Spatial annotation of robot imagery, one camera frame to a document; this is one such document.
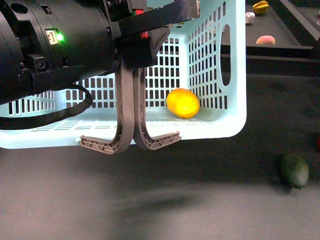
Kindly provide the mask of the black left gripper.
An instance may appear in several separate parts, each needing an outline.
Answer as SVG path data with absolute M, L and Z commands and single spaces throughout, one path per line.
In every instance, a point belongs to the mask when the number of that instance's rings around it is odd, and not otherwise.
M 103 4 L 117 55 L 129 69 L 154 66 L 170 26 L 200 16 L 197 0 L 174 0 L 153 9 L 145 0 L 105 0 Z

